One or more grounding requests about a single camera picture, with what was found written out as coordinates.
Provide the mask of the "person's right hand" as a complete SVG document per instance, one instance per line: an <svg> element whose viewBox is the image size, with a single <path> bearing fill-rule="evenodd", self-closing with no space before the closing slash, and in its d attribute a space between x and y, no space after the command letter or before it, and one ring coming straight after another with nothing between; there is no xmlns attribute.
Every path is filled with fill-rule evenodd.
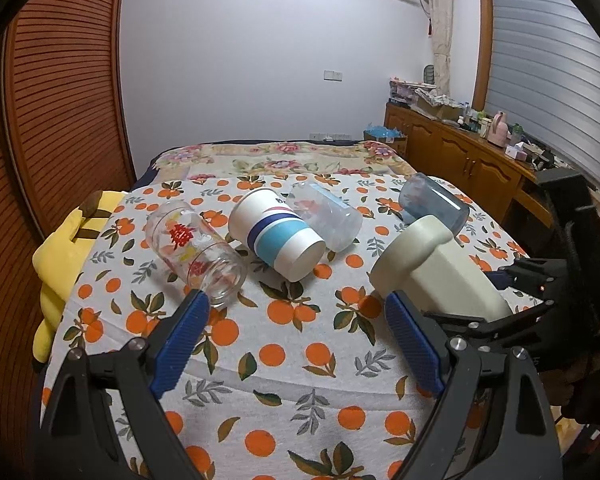
<svg viewBox="0 0 600 480"><path fill-rule="evenodd" d="M550 405L580 425L600 426L600 356L582 360L568 370L540 374Z"/></svg>

